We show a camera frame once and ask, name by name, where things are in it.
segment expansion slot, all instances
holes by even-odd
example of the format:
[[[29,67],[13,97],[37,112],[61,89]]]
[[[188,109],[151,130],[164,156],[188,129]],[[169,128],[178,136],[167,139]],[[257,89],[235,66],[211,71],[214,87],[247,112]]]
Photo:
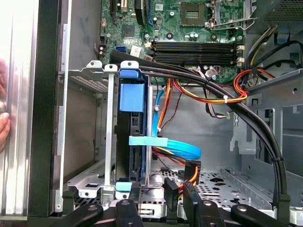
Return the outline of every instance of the expansion slot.
[[[236,44],[152,42],[153,58],[157,62],[180,65],[233,66],[237,63]]]
[[[116,12],[117,12],[117,0],[110,1],[110,16],[112,18],[112,23],[116,25]]]

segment blue tab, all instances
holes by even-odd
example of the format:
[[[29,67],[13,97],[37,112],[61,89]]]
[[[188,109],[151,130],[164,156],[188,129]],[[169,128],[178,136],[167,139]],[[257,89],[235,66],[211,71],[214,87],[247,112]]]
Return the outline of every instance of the blue tab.
[[[116,190],[120,192],[130,192],[132,189],[132,182],[120,182],[116,183]]]
[[[155,147],[167,147],[167,138],[158,138],[152,136],[130,136],[129,145],[130,146],[155,146]]]
[[[121,70],[120,78],[125,79],[139,79],[139,71],[136,70]]]
[[[144,111],[145,84],[121,84],[120,111]]]

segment orange wire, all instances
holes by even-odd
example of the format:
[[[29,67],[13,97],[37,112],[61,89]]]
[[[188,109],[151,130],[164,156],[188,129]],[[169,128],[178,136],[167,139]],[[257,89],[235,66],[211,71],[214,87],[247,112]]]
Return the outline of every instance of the orange wire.
[[[196,180],[197,175],[198,175],[198,167],[196,166],[195,174],[189,181],[192,183],[194,180]]]

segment blue sata port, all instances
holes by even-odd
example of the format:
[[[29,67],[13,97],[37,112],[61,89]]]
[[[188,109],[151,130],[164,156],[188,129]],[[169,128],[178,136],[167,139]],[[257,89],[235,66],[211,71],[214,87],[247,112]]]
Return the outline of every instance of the blue sata port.
[[[116,50],[120,51],[120,52],[123,52],[123,53],[126,53],[126,46],[116,46]]]

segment cable tie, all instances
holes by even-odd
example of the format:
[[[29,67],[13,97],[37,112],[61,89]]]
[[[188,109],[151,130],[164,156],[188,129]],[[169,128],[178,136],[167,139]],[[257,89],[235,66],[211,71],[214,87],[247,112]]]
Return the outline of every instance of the cable tie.
[[[230,114],[229,112],[226,112],[226,113],[227,113],[226,119],[227,119],[227,120],[230,120],[230,119],[231,119],[231,114]]]
[[[283,157],[276,157],[276,158],[272,158],[271,159],[273,162],[277,162],[277,161],[284,161]]]
[[[223,96],[224,100],[225,100],[225,104],[227,104],[227,99],[228,99],[228,96]]]

